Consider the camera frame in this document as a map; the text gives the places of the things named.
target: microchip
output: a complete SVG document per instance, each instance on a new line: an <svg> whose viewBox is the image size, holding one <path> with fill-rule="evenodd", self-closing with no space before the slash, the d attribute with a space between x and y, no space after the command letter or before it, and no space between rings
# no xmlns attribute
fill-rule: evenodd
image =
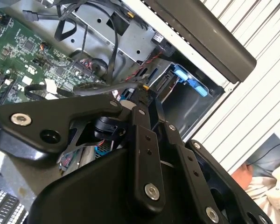
<svg viewBox="0 0 280 224"><path fill-rule="evenodd" d="M26 41L24 47L25 47L27 50L32 50L33 47L34 47L34 44L33 44L31 41Z"/></svg>
<svg viewBox="0 0 280 224"><path fill-rule="evenodd" d="M62 75L63 73L64 73L64 69L63 68L58 68L56 70L56 74L58 74L58 75Z"/></svg>
<svg viewBox="0 0 280 224"><path fill-rule="evenodd" d="M8 50L6 50L6 49L3 49L3 50L2 50L2 55L7 56L7 55L8 55L8 53L9 53L9 51L8 51Z"/></svg>

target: white label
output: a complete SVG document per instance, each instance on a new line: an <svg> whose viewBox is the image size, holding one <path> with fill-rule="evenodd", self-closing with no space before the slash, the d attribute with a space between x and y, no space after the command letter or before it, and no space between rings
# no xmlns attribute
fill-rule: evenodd
<svg viewBox="0 0 280 224"><path fill-rule="evenodd" d="M52 79L45 78L45 82L47 84L47 91L53 94L57 94L57 86L55 81Z"/></svg>
<svg viewBox="0 0 280 224"><path fill-rule="evenodd" d="M54 96L53 94L51 93L48 93L46 96L45 96L46 99L58 99L58 97Z"/></svg>
<svg viewBox="0 0 280 224"><path fill-rule="evenodd" d="M25 83L26 85L30 85L32 83L32 79L29 78L28 76L24 76L22 82Z"/></svg>
<svg viewBox="0 0 280 224"><path fill-rule="evenodd" d="M162 40L164 40L164 37L163 37L161 34L159 34L158 32L156 32L155 35L154 35L154 39L155 39L157 42L161 43Z"/></svg>

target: metal panel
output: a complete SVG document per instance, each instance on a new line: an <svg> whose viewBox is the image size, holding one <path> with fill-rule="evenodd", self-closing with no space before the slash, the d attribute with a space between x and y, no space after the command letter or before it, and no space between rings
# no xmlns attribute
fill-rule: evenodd
<svg viewBox="0 0 280 224"><path fill-rule="evenodd" d="M280 0L202 0L257 66L194 136L232 173L280 126Z"/></svg>

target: person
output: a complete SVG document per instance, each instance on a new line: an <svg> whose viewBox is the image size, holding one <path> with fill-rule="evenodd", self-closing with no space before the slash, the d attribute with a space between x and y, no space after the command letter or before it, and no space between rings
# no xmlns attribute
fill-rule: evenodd
<svg viewBox="0 0 280 224"><path fill-rule="evenodd" d="M257 150L231 176L274 224L280 224L280 148Z"/></svg>

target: black bracket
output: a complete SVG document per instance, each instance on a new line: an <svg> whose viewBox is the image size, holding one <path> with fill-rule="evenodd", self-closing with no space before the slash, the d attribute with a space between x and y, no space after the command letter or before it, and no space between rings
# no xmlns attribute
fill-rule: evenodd
<svg viewBox="0 0 280 224"><path fill-rule="evenodd" d="M158 140L150 130L148 109L132 109L128 203L136 213L158 214L165 206Z"/></svg>
<svg viewBox="0 0 280 224"><path fill-rule="evenodd" d="M54 164L68 146L72 122L116 117L121 111L120 103L107 95L3 105L0 107L0 150L25 160ZM13 115L19 113L28 116L31 122L26 126L12 122Z"/></svg>

